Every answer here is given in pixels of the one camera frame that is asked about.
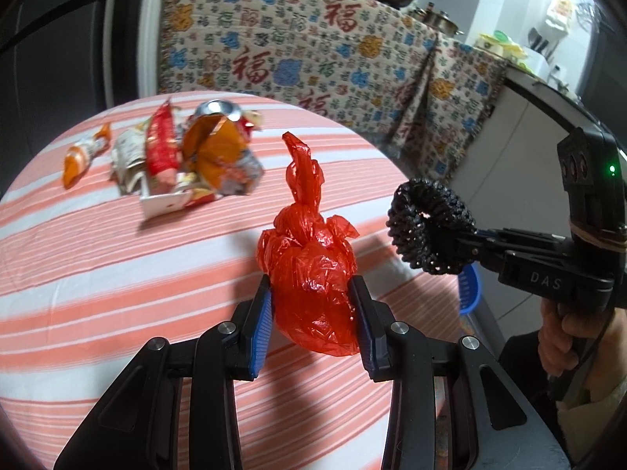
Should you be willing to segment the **person's right hand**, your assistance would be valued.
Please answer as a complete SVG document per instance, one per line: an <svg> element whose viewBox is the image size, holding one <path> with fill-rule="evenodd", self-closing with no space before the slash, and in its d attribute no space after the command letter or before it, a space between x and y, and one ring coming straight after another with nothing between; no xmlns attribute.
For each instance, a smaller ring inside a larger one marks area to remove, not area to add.
<svg viewBox="0 0 627 470"><path fill-rule="evenodd" d="M606 325L603 313L590 317L575 314L559 315L557 304L542 300L543 325L539 331L539 356L545 371L558 378L573 370L578 357L572 349L576 338L596 340ZM605 399L626 377L626 311L615 309L600 340L592 367L585 379L591 400Z"/></svg>

